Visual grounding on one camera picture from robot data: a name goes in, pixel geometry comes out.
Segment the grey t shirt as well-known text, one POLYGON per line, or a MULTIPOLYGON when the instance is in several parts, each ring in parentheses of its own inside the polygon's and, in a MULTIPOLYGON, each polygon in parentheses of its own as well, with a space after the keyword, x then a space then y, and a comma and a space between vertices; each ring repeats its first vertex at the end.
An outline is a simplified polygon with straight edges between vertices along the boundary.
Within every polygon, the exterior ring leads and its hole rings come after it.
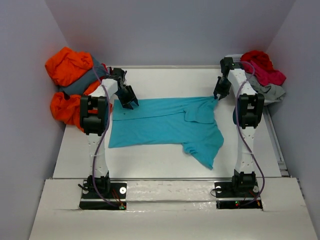
POLYGON ((254 75, 251 76, 250 73, 246 73, 245 75, 248 78, 248 82, 250 83, 251 87, 257 93, 264 96, 265 103, 281 102, 286 96, 286 91, 281 86, 275 84, 262 86, 254 75))

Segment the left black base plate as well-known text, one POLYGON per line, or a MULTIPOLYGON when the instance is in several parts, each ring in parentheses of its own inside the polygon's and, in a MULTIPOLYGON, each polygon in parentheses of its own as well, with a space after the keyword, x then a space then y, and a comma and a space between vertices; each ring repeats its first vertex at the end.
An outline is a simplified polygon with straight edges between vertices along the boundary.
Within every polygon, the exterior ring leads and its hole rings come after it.
POLYGON ((127 209, 127 182, 112 181, 108 193, 100 191, 100 197, 96 190, 88 190, 87 182, 78 184, 81 188, 79 208, 81 210, 107 210, 125 211, 127 209))

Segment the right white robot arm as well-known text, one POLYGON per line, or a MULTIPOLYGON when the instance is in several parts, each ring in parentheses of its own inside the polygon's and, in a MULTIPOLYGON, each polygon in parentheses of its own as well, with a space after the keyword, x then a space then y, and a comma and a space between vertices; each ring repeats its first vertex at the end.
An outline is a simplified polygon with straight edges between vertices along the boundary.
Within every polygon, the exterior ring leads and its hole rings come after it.
POLYGON ((233 176, 230 181, 216 182, 215 196, 222 198, 245 198, 251 196, 250 192, 258 188, 254 165, 257 160, 253 153, 256 129, 261 122, 265 98, 257 93, 249 83, 253 76, 246 76, 245 67, 250 67, 252 73, 254 67, 245 62, 234 60, 226 56, 220 61, 221 74, 218 77, 213 95, 215 99, 226 98, 230 90, 235 95, 235 108, 233 111, 233 123, 236 126, 237 160, 233 176))

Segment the red t shirt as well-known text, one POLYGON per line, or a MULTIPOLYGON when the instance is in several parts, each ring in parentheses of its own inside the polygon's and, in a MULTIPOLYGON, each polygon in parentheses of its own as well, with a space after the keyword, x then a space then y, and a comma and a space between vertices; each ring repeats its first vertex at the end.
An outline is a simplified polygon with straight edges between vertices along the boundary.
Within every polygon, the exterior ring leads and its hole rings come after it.
POLYGON ((273 71, 274 67, 272 61, 269 58, 269 55, 263 51, 252 50, 244 53, 241 58, 241 61, 245 62, 254 62, 257 66, 265 71, 273 71))

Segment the magenta t shirt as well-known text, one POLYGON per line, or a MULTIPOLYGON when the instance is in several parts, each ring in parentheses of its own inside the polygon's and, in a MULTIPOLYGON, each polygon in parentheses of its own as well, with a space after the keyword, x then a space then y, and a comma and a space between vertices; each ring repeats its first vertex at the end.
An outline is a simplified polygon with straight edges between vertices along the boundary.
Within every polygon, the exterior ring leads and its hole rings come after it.
POLYGON ((257 81, 264 87, 269 84, 281 86, 287 79, 286 76, 279 70, 264 70, 252 60, 249 61, 249 64, 243 63, 243 67, 246 73, 254 73, 257 81))

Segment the white plastic laundry basket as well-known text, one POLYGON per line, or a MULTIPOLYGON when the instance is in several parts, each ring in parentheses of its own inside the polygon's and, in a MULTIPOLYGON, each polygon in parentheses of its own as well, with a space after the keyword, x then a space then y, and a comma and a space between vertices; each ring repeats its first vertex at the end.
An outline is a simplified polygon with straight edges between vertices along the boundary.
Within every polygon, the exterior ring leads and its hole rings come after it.
POLYGON ((241 57, 243 54, 228 54, 226 57, 227 58, 232 58, 234 63, 238 63, 241 61, 241 57))

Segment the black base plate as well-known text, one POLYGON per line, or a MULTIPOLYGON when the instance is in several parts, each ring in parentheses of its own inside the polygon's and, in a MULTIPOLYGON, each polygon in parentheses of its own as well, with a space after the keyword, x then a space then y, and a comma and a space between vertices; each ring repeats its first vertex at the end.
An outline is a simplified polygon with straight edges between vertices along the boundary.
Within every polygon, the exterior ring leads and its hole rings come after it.
POLYGON ((238 210, 238 209, 263 209, 258 183, 248 190, 235 191, 229 181, 219 181, 214 183, 210 195, 215 197, 216 208, 218 210, 238 210))
POLYGON ((81 210, 107 210, 125 211, 127 209, 127 182, 112 181, 108 193, 100 191, 100 197, 96 190, 88 190, 87 182, 78 184, 81 188, 79 208, 81 210))

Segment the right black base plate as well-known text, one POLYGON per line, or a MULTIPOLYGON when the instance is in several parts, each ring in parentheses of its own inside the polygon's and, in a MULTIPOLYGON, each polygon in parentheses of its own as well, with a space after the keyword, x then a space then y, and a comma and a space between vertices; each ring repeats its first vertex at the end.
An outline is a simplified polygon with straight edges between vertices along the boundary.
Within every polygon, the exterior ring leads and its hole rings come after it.
POLYGON ((238 209, 263 209, 258 183, 248 190, 235 191, 229 181, 219 181, 214 183, 210 195, 215 197, 216 208, 218 210, 238 210, 238 209))

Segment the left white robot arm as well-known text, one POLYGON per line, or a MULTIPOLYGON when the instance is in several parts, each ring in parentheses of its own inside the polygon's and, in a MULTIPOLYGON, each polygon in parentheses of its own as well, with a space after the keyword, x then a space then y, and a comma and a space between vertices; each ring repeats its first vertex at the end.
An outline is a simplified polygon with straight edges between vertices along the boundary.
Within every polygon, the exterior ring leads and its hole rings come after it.
POLYGON ((80 98, 80 127, 83 129, 89 146, 90 174, 82 187, 104 199, 110 194, 111 181, 105 156, 105 135, 110 126, 110 97, 117 96, 120 106, 133 109, 139 106, 133 88, 126 84, 127 71, 108 67, 106 77, 98 80, 100 86, 90 95, 80 98))

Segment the orange t shirt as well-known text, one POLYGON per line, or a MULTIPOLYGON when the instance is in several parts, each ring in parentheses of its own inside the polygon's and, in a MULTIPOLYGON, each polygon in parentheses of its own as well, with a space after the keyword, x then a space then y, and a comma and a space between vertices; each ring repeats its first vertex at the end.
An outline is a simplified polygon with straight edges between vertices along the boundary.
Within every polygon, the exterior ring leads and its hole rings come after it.
POLYGON ((50 103, 50 110, 53 118, 63 122, 66 125, 76 126, 80 131, 83 129, 80 125, 80 100, 82 95, 90 95, 99 86, 100 81, 106 78, 98 77, 94 70, 92 55, 89 52, 74 51, 69 47, 63 47, 59 52, 50 57, 45 63, 45 69, 58 87, 50 103), (67 95, 59 92, 59 87, 67 87, 82 77, 90 69, 93 69, 98 83, 91 84, 82 95, 67 95))

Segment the teal t shirt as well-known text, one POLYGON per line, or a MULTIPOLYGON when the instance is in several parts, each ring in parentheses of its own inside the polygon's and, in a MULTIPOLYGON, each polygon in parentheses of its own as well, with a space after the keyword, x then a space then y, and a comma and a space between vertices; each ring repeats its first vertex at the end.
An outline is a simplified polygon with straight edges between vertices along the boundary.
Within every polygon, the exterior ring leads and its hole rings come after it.
POLYGON ((141 99, 133 109, 116 99, 109 148, 180 144, 200 164, 213 169, 224 144, 215 119, 213 96, 141 99))

